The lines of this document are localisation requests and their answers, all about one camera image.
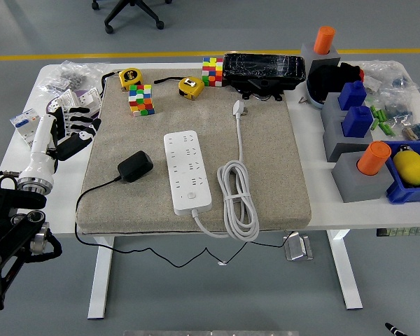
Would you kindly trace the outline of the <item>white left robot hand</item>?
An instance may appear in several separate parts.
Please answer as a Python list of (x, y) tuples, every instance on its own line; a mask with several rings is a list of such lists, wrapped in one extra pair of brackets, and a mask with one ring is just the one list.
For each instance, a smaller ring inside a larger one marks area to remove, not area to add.
[(18, 178), (18, 184), (54, 184), (59, 161), (65, 161), (92, 143), (101, 120), (89, 116), (85, 107), (58, 107), (46, 113), (38, 124), (31, 147), (30, 162)]

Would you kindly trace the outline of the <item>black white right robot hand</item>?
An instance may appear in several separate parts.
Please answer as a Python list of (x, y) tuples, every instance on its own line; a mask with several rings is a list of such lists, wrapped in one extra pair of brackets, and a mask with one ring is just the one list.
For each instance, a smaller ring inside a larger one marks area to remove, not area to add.
[(385, 327), (395, 336), (408, 336), (405, 332), (395, 327), (393, 324), (386, 322)]

